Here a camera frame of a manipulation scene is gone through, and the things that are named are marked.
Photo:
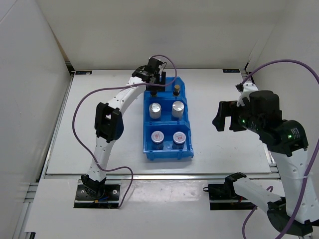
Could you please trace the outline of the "silver-lid blue-label jar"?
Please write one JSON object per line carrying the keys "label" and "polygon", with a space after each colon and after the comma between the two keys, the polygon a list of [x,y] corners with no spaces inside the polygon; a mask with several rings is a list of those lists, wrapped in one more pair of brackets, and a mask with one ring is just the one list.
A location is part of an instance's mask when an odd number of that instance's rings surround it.
{"label": "silver-lid blue-label jar", "polygon": [[182,101],[175,101],[171,108],[171,118],[172,120],[182,120],[184,113],[184,103]]}
{"label": "silver-lid blue-label jar", "polygon": [[159,121],[161,118],[161,105],[159,103],[151,103],[149,105],[149,116],[151,120]]}

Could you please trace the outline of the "white-lid spice jar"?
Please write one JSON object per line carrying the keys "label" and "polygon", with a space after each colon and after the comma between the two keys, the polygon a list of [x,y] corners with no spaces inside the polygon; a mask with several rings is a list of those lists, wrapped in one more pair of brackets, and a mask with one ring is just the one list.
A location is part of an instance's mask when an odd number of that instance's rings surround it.
{"label": "white-lid spice jar", "polygon": [[184,149],[184,144],[186,142],[186,135],[184,132],[177,131],[173,135],[172,148],[173,149]]}
{"label": "white-lid spice jar", "polygon": [[164,143],[164,133],[156,130],[151,134],[152,149],[153,150],[162,150]]}

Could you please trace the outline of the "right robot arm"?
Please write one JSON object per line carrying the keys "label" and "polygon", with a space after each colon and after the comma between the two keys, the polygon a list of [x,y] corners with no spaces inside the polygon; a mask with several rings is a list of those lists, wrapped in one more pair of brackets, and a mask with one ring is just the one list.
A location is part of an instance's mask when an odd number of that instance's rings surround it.
{"label": "right robot arm", "polygon": [[243,173],[225,178],[223,192],[229,199],[249,200],[267,214],[280,236],[305,236],[319,224],[319,199],[309,175],[312,158],[303,126],[282,118],[279,96],[272,91],[250,93],[241,101],[221,101],[213,125],[224,131],[226,118],[230,130],[256,133],[276,162],[284,196],[271,193]]}

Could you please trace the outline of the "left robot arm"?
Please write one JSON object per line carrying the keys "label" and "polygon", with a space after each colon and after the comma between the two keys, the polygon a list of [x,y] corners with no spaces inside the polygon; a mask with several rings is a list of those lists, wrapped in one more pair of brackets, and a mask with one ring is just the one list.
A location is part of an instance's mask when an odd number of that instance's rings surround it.
{"label": "left robot arm", "polygon": [[86,193],[93,199],[105,197],[106,167],[111,150],[124,131],[124,112],[147,89],[147,84],[165,83],[165,80],[160,80],[162,65],[161,60],[151,57],[147,65],[133,72],[126,86],[111,100],[97,105],[94,122],[96,147],[88,172],[81,176]]}

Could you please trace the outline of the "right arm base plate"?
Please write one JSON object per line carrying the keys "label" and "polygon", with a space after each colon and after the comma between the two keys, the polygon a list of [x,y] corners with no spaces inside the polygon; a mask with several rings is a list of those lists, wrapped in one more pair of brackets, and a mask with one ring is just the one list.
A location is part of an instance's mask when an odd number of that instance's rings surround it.
{"label": "right arm base plate", "polygon": [[242,196],[230,196],[223,184],[208,184],[203,192],[208,193],[211,211],[251,210],[255,207]]}

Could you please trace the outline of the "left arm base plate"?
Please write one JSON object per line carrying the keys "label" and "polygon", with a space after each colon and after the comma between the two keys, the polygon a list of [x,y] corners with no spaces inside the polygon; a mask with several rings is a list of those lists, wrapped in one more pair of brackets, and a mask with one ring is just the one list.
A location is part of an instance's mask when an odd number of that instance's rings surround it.
{"label": "left arm base plate", "polygon": [[77,184],[73,208],[77,209],[117,209],[120,204],[121,182],[109,180],[100,192],[92,196],[81,181]]}

